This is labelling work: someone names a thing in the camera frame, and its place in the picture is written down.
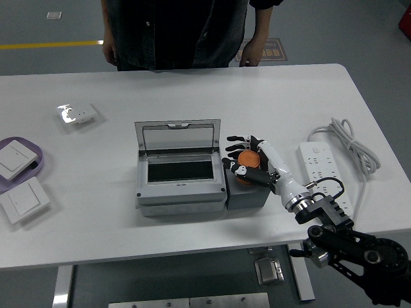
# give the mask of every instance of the light switch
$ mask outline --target light switch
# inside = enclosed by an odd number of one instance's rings
[[[0,196],[0,203],[12,223],[19,222],[50,203],[46,192],[34,176]]]
[[[0,150],[0,175],[13,180],[21,171],[37,159],[37,154],[17,140]]]

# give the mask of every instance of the dark shirt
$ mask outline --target dark shirt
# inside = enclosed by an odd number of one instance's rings
[[[282,0],[250,0],[256,9]],[[224,67],[244,36],[248,0],[107,0],[117,53],[128,63],[158,69],[161,60],[188,67]]]

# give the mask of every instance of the socket outlet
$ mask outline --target socket outlet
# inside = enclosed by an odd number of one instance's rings
[[[65,123],[84,123],[90,121],[97,112],[90,104],[75,103],[58,106],[57,109],[62,110],[61,116]]]
[[[300,161],[302,170],[304,171],[304,180],[315,182],[321,178],[332,177],[342,181],[340,172],[338,171],[331,148],[326,142],[302,142],[297,149],[297,156]],[[310,189],[311,193],[323,193],[325,195],[334,196],[341,191],[341,186],[338,182],[328,180],[319,183],[317,186]],[[353,207],[349,201],[347,190],[337,200],[335,200],[340,208],[348,215],[353,215]]]

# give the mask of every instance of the electrical box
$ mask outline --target electrical box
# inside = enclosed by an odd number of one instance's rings
[[[134,124],[139,144],[136,208],[143,216],[224,209],[219,119]]]

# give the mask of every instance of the yellow floor line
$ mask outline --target yellow floor line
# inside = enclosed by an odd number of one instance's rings
[[[80,41],[80,42],[51,42],[51,43],[0,45],[0,49],[26,49],[26,48],[45,48],[45,47],[91,46],[91,45],[102,45],[102,44],[103,44],[102,40],[84,40],[84,41]]]

